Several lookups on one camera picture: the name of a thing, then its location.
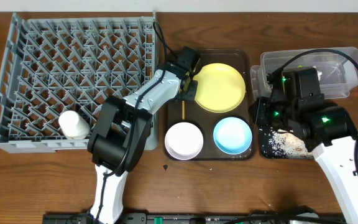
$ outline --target blue plate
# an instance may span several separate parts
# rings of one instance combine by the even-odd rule
[[[245,152],[251,145],[252,132],[245,121],[230,117],[217,123],[213,138],[222,152],[237,155]]]

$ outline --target white wall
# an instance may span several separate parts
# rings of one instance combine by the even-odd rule
[[[358,0],[0,0],[19,12],[358,12]]]

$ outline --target wooden surface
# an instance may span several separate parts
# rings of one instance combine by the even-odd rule
[[[24,19],[119,17],[118,13],[23,13]],[[167,43],[198,49],[242,49],[250,65],[274,50],[358,48],[358,14],[158,14]],[[10,13],[0,13],[0,66]],[[358,127],[358,87],[337,101]],[[47,212],[81,212],[94,201],[96,176],[86,150],[8,154],[0,150],[0,223],[40,223]],[[248,213],[308,205],[340,212],[314,161],[271,160],[257,153],[245,162],[175,162],[162,151],[145,152],[128,176],[126,208],[150,213]]]

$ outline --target yellow plate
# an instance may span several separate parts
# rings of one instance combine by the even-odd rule
[[[215,113],[233,110],[246,94],[246,83],[241,74],[222,63],[205,65],[193,79],[198,81],[196,102]]]

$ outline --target dish rack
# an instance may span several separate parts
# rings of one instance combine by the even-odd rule
[[[145,85],[158,63],[153,17],[30,19],[13,14],[0,71],[0,148],[86,149],[66,139],[61,113],[75,110],[91,132],[104,100]],[[116,124],[112,128],[126,132]],[[145,149],[158,144],[157,114]]]

